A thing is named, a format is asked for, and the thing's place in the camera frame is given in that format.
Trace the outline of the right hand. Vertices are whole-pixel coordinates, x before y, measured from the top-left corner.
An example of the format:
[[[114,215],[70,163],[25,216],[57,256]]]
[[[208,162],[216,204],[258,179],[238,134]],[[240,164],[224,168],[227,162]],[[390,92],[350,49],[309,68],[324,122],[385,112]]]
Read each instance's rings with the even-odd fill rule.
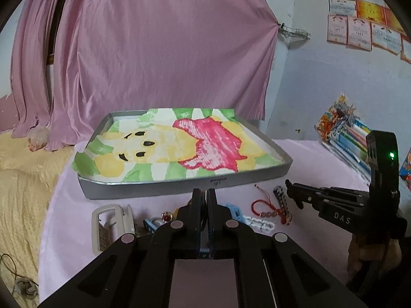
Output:
[[[352,235],[348,248],[349,275],[372,268],[374,272],[389,271],[400,264],[402,252],[398,239],[373,240]]]

